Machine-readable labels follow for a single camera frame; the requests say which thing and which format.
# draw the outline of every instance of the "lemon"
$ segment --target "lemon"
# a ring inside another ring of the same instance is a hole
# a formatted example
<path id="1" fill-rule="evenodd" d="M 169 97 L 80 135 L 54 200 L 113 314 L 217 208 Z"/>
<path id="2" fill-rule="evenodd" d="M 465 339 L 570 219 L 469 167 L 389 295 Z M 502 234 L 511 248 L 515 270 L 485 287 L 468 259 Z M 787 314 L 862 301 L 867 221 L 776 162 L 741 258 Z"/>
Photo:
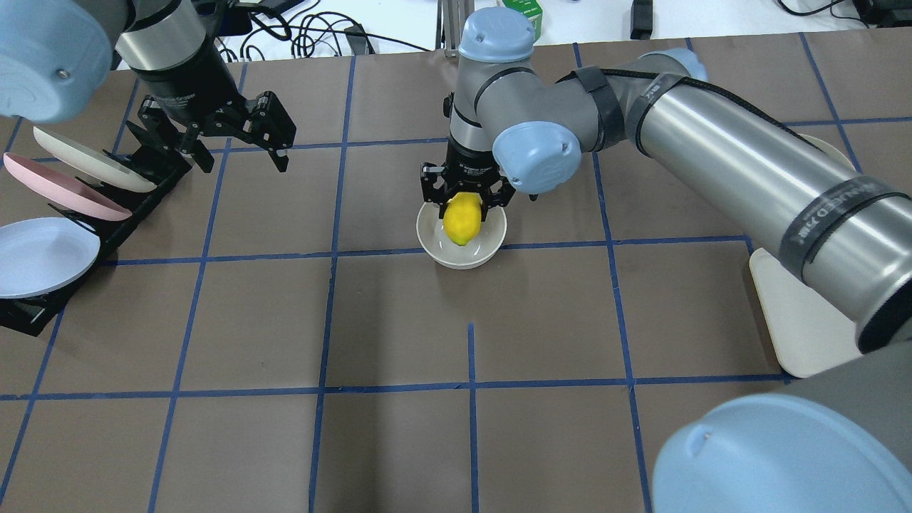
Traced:
<path id="1" fill-rule="evenodd" d="M 476 193 L 456 193 L 443 213 L 443 231 L 458 246 L 465 246 L 482 231 L 482 198 Z"/>

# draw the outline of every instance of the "grid line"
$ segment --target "grid line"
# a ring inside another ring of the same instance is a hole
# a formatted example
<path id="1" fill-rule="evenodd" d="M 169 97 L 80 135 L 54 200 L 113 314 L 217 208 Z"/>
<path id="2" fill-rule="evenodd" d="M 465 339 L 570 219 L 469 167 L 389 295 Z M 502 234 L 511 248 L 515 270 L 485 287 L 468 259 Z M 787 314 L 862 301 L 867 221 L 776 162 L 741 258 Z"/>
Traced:
<path id="1" fill-rule="evenodd" d="M 320 381 L 316 395 L 316 413 L 314 414 L 314 444 L 310 458 L 310 483 L 307 491 L 307 510 L 313 513 L 316 506 L 316 477 L 320 461 L 320 440 L 323 430 L 323 410 L 326 405 L 326 372 L 329 364 L 329 337 L 333 322 L 333 302 L 336 297 L 336 272 L 338 268 L 339 218 L 342 215 L 342 193 L 345 187 L 345 163 L 348 153 L 348 128 L 351 123 L 351 100 L 355 87 L 355 64 L 357 57 L 352 56 L 348 65 L 348 84 L 345 100 L 345 118 L 342 124 L 342 145 L 339 154 L 339 174 L 336 185 L 336 210 L 333 214 L 333 243 L 331 263 L 329 266 L 329 291 L 326 294 L 326 320 L 323 327 L 323 350 L 320 354 Z"/>
<path id="2" fill-rule="evenodd" d="M 573 44 L 576 65 L 583 66 L 583 59 L 579 54 L 579 45 Z M 646 513 L 652 513 L 652 501 L 649 496 L 649 481 L 646 470 L 646 457 L 643 451 L 643 436 L 640 432 L 639 410 L 637 408 L 637 391 L 634 381 L 633 364 L 630 360 L 630 346 L 627 341 L 627 324 L 624 321 L 624 302 L 621 298 L 620 283 L 617 278 L 617 261 L 615 259 L 614 237 L 611 236 L 611 226 L 608 223 L 608 212 L 605 201 L 605 190 L 602 186 L 602 168 L 598 160 L 598 153 L 592 153 L 592 164 L 596 174 L 596 191 L 598 194 L 598 208 L 602 217 L 602 229 L 607 241 L 608 267 L 611 273 L 611 292 L 615 299 L 615 312 L 617 314 L 617 328 L 621 339 L 621 352 L 624 356 L 624 378 L 627 385 L 627 398 L 630 404 L 630 421 L 633 429 L 634 446 L 637 453 L 637 467 L 639 469 L 639 483 L 643 493 L 643 506 Z"/>
<path id="3" fill-rule="evenodd" d="M 693 384 L 693 383 L 721 383 L 721 382 L 775 382 L 789 379 L 790 376 L 781 374 L 717 374 L 705 376 L 656 376 L 635 378 L 637 385 L 650 384 Z M 288 388 L 253 388 L 253 389 L 215 389 L 215 390 L 180 390 L 176 395 L 180 397 L 245 397 L 259 395 L 315 395 L 325 393 L 329 395 L 355 394 L 355 393 L 409 393 L 428 392 L 440 390 L 496 390 L 513 388 L 579 388 L 579 387 L 604 387 L 626 386 L 627 378 L 583 378 L 565 380 L 520 380 L 520 381 L 495 381 L 495 382 L 433 382 L 433 383 L 408 383 L 391 385 L 345 385 L 325 387 L 288 387 Z M 147 390 L 136 392 L 60 392 L 60 393 L 24 393 L 0 395 L 0 402 L 16 401 L 75 401 L 111 399 L 162 399 L 170 398 L 175 392 L 168 390 Z"/>
<path id="4" fill-rule="evenodd" d="M 611 241 L 613 246 L 634 246 L 634 245 L 668 245 L 668 244 L 694 244 L 694 243 L 720 243 L 720 242 L 744 242 L 748 247 L 752 247 L 750 238 L 746 235 L 740 236 L 695 236 L 695 237 L 657 237 L 657 238 L 639 238 L 639 239 L 621 239 Z M 573 247 L 603 247 L 608 242 L 604 240 L 582 240 L 582 241 L 565 241 L 565 242 L 532 242 L 532 243 L 515 243 L 501 246 L 499 251 L 515 251 L 520 249 L 567 249 Z M 424 253 L 420 247 L 402 247 L 389 249 L 358 249 L 349 251 L 337 251 L 339 258 L 351 257 L 378 257 L 390 255 L 414 255 Z M 157 266 L 169 264 L 199 264 L 201 262 L 238 262 L 249 260 L 297 260 L 306 258 L 331 258 L 331 251 L 317 251 L 314 253 L 275 253 L 262 255 L 226 255 L 226 256 L 176 256 L 168 258 L 135 258 L 126 260 L 109 260 L 102 262 L 103 266 Z"/>
<path id="5" fill-rule="evenodd" d="M 6 142 L 6 146 L 4 147 L 4 152 L 9 152 L 10 150 L 13 149 L 13 142 L 16 141 L 16 135 L 19 134 L 19 128 L 21 126 L 22 126 L 22 117 L 20 116 L 16 120 L 16 125 L 13 127 L 13 133 L 11 133 L 9 136 L 9 141 Z"/>
<path id="6" fill-rule="evenodd" d="M 817 61 L 814 60 L 814 53 L 811 52 L 811 46 L 807 43 L 807 37 L 804 35 L 804 32 L 799 32 L 798 37 L 801 39 L 802 47 L 804 47 L 804 54 L 811 62 L 811 69 L 814 70 L 814 76 L 817 77 L 817 83 L 820 84 L 820 90 L 823 92 L 824 98 L 826 99 L 826 106 L 830 109 L 830 114 L 833 115 L 833 120 L 836 122 L 836 129 L 839 131 L 839 137 L 843 139 L 845 149 L 849 153 L 849 160 L 852 161 L 852 165 L 859 173 L 864 173 L 861 164 L 858 163 L 858 158 L 855 157 L 855 151 L 852 149 L 852 143 L 849 141 L 849 136 L 845 133 L 842 120 L 839 119 L 839 113 L 836 112 L 836 106 L 833 104 L 833 98 L 830 97 L 830 91 L 826 88 L 824 76 L 821 75 L 820 68 L 817 67 Z"/>
<path id="7" fill-rule="evenodd" d="M 470 322 L 467 331 L 469 340 L 469 385 L 475 384 L 475 323 Z M 469 455 L 472 476 L 472 513 L 479 513 L 478 496 L 478 401 L 475 386 L 469 389 Z"/>
<path id="8" fill-rule="evenodd" d="M 111 153 L 117 154 L 117 150 L 120 148 L 120 142 L 123 140 L 123 132 L 127 129 L 127 120 L 130 118 L 130 113 L 133 111 L 133 102 L 136 101 L 136 93 L 140 90 L 140 77 L 137 76 L 133 81 L 133 91 L 130 93 L 130 100 L 127 102 L 127 110 L 123 113 L 123 120 L 120 121 L 120 130 L 117 132 L 117 139 L 114 140 L 114 148 L 111 149 Z"/>
<path id="9" fill-rule="evenodd" d="M 247 63 L 244 63 L 244 66 L 241 68 L 241 78 L 238 80 L 238 90 L 244 90 L 244 81 L 247 78 Z M 165 417 L 165 425 L 161 434 L 161 446 L 159 448 L 159 455 L 155 463 L 155 474 L 152 477 L 152 486 L 149 495 L 149 508 L 148 512 L 153 513 L 155 511 L 155 505 L 158 501 L 159 495 L 159 486 L 161 484 L 161 472 L 164 468 L 165 456 L 168 453 L 168 442 L 171 438 L 171 426 L 174 421 L 174 411 L 177 408 L 178 400 L 178 391 L 181 389 L 181 379 L 183 377 L 183 367 L 187 360 L 187 350 L 190 348 L 190 338 L 193 332 L 193 322 L 196 319 L 196 309 L 199 306 L 200 302 L 200 293 L 202 291 L 202 282 L 205 277 L 206 272 L 206 257 L 209 255 L 209 246 L 212 242 L 212 229 L 215 226 L 215 215 L 218 211 L 219 206 L 219 195 L 222 192 L 222 183 L 225 175 L 225 166 L 228 163 L 228 153 L 231 150 L 231 138 L 225 140 L 225 150 L 227 151 L 222 157 L 221 165 L 219 166 L 219 175 L 215 181 L 215 191 L 212 193 L 212 206 L 209 210 L 209 221 L 206 225 L 206 237 L 202 244 L 202 257 L 200 262 L 200 269 L 196 277 L 196 285 L 193 290 L 193 298 L 190 304 L 190 313 L 187 316 L 187 327 L 183 335 L 183 343 L 181 344 L 181 354 L 178 357 L 177 369 L 174 372 L 174 384 L 171 387 L 171 399 L 168 402 L 168 413 Z"/>
<path id="10" fill-rule="evenodd" d="M 60 323 L 63 321 L 64 312 L 65 310 L 60 310 L 60 313 L 57 314 L 57 320 L 54 322 L 54 329 L 51 331 L 51 338 L 47 342 L 45 354 L 41 359 L 41 366 L 38 368 L 38 374 L 35 377 L 35 384 L 32 386 L 32 396 L 28 399 L 26 412 L 22 416 L 22 423 L 19 425 L 19 433 L 16 435 L 16 443 L 13 445 L 13 452 L 10 454 L 9 462 L 6 464 L 6 472 L 4 472 L 3 483 L 0 484 L 0 506 L 3 506 L 3 501 L 6 497 L 6 490 L 9 487 L 9 480 L 13 476 L 13 468 L 16 466 L 16 459 L 19 456 L 19 450 L 22 448 L 22 441 L 26 436 L 28 421 L 31 420 L 32 411 L 35 408 L 35 396 L 38 394 L 38 390 L 41 388 L 41 382 L 45 378 L 47 363 L 50 361 L 51 351 L 54 349 L 54 342 L 57 340 L 57 334 L 60 332 Z"/>

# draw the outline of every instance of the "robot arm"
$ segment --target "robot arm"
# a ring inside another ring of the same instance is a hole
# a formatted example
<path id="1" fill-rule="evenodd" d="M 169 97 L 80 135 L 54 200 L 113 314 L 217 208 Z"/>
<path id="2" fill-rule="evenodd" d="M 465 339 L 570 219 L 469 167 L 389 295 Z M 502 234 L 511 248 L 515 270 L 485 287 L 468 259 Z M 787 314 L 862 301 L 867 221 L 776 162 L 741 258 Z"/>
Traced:
<path id="1" fill-rule="evenodd" d="M 684 48 L 578 69 L 546 87 L 529 63 L 531 28 L 516 14 L 483 9 L 466 23 L 447 161 L 422 170 L 425 200 L 441 217 L 457 192 L 479 193 L 486 211 L 513 190 L 550 191 L 582 152 L 630 139 L 857 323 L 862 352 L 912 338 L 908 196 L 697 80 L 706 71 Z"/>
<path id="2" fill-rule="evenodd" d="M 703 82 L 684 49 L 546 87 L 530 30 L 506 9 L 466 23 L 447 161 L 421 172 L 441 217 L 458 192 L 487 209 L 550 191 L 581 152 L 630 139 L 855 321 L 862 352 L 879 349 L 679 430 L 653 473 L 656 511 L 912 511 L 912 200 Z"/>
<path id="3" fill-rule="evenodd" d="M 215 16 L 228 7 L 217 3 Z M 213 158 L 198 137 L 231 136 L 287 168 L 294 122 L 274 93 L 247 100 L 238 92 L 191 0 L 30 0 L 0 12 L 0 114 L 75 117 L 107 76 L 115 47 L 152 93 L 140 106 L 146 130 L 130 126 L 144 146 L 190 154 L 208 172 Z"/>

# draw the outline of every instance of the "dish rack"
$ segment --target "dish rack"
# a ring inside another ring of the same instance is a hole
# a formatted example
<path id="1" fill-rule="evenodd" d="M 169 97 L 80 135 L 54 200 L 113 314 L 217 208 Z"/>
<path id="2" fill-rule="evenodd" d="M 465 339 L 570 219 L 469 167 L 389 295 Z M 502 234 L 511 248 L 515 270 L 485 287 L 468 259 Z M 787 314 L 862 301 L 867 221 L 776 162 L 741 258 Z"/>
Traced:
<path id="1" fill-rule="evenodd" d="M 183 156 L 158 137 L 157 131 L 146 131 L 134 123 L 127 122 L 130 132 L 140 141 L 140 148 L 132 155 L 117 156 L 105 151 L 111 159 L 139 173 L 143 178 L 156 184 L 149 193 L 133 193 L 107 183 L 86 183 L 132 212 L 123 221 L 103 221 L 94 217 L 58 208 L 48 204 L 65 218 L 81 228 L 98 236 L 101 247 L 92 266 L 72 283 L 32 298 L 0 299 L 0 326 L 37 336 L 48 322 L 62 310 L 76 291 L 99 266 L 105 265 L 108 257 L 136 230 L 137 226 L 151 214 L 181 178 L 192 168 Z"/>

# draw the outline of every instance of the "white bowl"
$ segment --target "white bowl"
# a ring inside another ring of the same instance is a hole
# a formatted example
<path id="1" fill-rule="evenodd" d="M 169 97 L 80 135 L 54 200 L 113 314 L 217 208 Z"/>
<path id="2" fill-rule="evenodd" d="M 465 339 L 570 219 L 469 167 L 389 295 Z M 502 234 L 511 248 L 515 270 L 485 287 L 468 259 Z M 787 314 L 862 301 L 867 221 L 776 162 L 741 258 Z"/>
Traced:
<path id="1" fill-rule="evenodd" d="M 482 231 L 465 246 L 457 246 L 443 231 L 440 208 L 426 203 L 418 211 L 415 231 L 421 247 L 438 264 L 450 269 L 472 269 L 487 262 L 497 253 L 507 235 L 507 214 L 502 208 L 488 211 Z"/>

